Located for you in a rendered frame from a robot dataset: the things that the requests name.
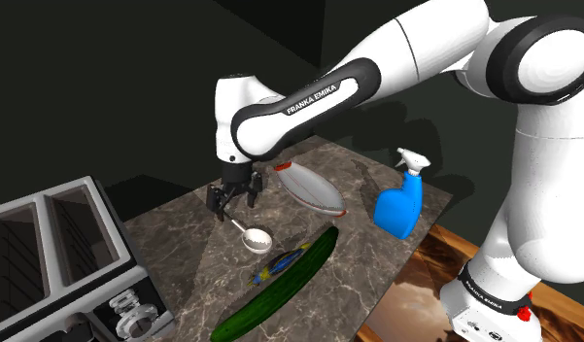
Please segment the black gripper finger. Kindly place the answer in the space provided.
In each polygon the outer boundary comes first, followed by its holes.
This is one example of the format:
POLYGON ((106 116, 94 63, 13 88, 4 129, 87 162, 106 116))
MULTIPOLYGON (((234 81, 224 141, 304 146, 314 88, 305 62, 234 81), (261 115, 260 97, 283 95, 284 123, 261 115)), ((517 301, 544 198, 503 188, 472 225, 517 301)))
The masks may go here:
POLYGON ((222 188, 218 188, 210 184, 207 187, 206 207, 216 215, 220 222, 223 221, 225 206, 236 195, 236 192, 237 186, 232 185, 223 185, 222 188))
POLYGON ((247 192, 247 206, 250 208, 255 207, 255 202, 258 195, 263 190, 263 183, 261 174, 258 171, 254 171, 251 175, 251 180, 246 186, 247 192))

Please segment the silver ladle spoon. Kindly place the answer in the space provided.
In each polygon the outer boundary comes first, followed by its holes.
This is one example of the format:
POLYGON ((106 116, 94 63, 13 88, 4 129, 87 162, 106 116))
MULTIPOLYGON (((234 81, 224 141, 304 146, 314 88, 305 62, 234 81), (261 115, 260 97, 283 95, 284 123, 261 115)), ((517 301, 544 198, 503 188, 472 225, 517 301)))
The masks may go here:
POLYGON ((273 241, 266 231, 258 228, 248 228, 227 212, 224 212, 223 215, 242 232, 241 240, 247 250, 258 255, 266 254, 271 250, 273 241))

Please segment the green cucumber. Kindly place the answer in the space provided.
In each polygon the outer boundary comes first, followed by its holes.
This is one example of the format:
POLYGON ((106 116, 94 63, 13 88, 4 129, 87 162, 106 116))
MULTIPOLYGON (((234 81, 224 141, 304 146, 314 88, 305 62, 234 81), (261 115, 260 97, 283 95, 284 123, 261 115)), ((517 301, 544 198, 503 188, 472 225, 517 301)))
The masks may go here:
POLYGON ((299 260, 250 302, 218 325, 211 342, 233 342, 271 317, 293 298, 326 263, 332 254, 339 229, 331 226, 299 260))

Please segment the blue spray bottle white nozzle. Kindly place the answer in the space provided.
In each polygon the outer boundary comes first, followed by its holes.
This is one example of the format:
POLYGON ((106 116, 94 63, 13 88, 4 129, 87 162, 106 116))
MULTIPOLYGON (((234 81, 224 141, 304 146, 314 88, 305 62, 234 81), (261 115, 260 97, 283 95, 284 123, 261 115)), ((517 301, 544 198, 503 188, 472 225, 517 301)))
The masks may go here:
POLYGON ((373 222, 398 239, 407 238, 413 231, 423 207, 423 181, 420 172, 430 166, 423 155, 398 148, 401 160, 396 166, 405 164, 400 188, 381 191, 376 199, 373 222))

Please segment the silver toaster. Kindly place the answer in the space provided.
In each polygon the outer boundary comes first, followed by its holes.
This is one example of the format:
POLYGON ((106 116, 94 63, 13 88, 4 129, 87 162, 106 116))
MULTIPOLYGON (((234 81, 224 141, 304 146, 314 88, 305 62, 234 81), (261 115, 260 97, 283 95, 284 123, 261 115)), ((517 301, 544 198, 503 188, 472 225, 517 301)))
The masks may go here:
POLYGON ((0 342, 147 342, 175 325, 94 178, 0 204, 0 342))

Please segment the patterned brown robot stand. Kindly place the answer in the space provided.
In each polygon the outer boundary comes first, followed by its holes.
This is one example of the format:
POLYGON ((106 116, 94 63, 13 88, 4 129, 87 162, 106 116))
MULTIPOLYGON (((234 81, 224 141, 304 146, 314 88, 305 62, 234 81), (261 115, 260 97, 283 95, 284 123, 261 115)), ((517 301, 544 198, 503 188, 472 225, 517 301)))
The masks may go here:
MULTIPOLYGON (((466 342, 438 292, 478 248, 435 224, 358 331, 354 342, 466 342)), ((543 342, 584 342, 584 306, 542 283, 532 290, 543 342)))

